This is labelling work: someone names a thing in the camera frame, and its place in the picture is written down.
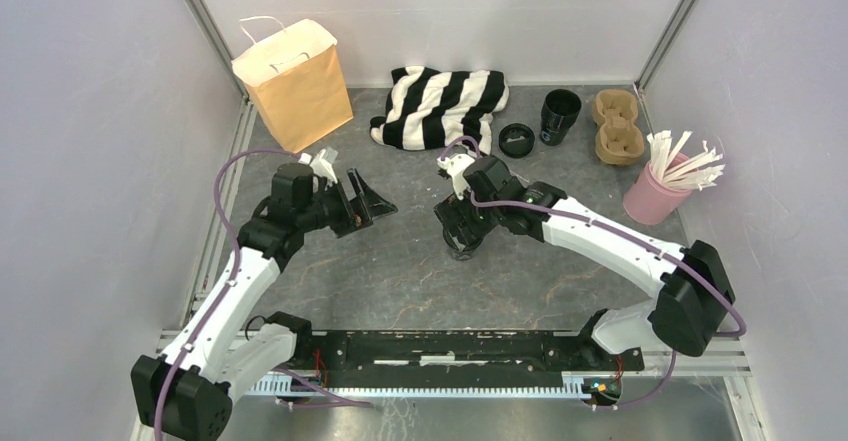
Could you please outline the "black paper coffee cup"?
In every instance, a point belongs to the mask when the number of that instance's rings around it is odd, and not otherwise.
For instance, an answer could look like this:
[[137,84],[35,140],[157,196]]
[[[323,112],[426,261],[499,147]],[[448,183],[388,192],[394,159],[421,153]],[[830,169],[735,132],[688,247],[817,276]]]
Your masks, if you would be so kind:
[[468,261],[474,257],[483,239],[477,238],[471,244],[464,244],[461,239],[453,237],[447,230],[442,231],[442,237],[447,245],[448,254],[456,261]]

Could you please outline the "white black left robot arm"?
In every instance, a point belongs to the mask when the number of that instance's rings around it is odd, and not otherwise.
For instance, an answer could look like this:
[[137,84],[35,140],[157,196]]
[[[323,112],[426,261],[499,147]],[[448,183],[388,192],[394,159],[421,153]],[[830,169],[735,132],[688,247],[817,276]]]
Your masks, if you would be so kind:
[[310,322],[286,314],[273,315],[241,347],[231,344],[307,233],[328,228],[343,237],[396,213],[357,170],[347,175],[352,198],[331,169],[280,165],[269,196],[240,228],[209,297],[160,355],[136,361],[130,377],[139,419],[156,437],[216,440],[235,404],[269,371],[284,363],[302,368],[312,360]]

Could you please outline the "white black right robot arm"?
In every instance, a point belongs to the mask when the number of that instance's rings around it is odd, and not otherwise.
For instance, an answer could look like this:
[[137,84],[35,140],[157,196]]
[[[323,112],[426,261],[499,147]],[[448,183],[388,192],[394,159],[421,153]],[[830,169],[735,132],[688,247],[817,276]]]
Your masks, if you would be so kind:
[[495,156],[443,155],[440,175],[453,192],[436,205],[443,238],[458,259],[471,257],[497,227],[580,254],[648,295],[628,308],[607,309],[587,323],[580,361],[602,369],[617,354],[660,342],[689,357],[704,354],[725,317],[741,319],[718,251],[685,247],[609,220],[545,182],[523,185]]

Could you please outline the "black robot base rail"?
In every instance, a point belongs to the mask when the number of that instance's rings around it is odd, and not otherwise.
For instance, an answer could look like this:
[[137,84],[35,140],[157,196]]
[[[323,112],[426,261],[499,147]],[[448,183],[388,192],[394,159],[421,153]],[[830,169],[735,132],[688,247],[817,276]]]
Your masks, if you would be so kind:
[[551,330],[302,330],[294,357],[249,389],[300,401],[567,399],[613,403],[623,375],[645,367],[631,348],[608,354],[590,338]]

